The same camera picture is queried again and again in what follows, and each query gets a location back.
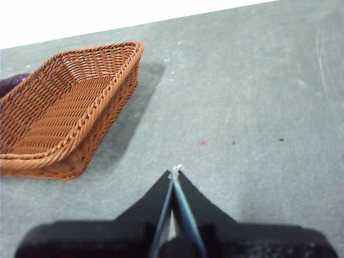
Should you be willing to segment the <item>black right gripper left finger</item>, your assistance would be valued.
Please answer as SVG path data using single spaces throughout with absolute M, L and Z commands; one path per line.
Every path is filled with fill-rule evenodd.
M 29 230 L 16 257 L 147 257 L 168 192 L 170 172 L 112 220 L 63 220 Z

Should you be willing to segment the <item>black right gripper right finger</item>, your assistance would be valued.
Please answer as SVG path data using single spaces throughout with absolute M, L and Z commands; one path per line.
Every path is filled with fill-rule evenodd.
M 181 172 L 175 173 L 175 194 L 183 228 L 207 257 L 337 257 L 319 231 L 278 224 L 234 220 L 207 199 Z

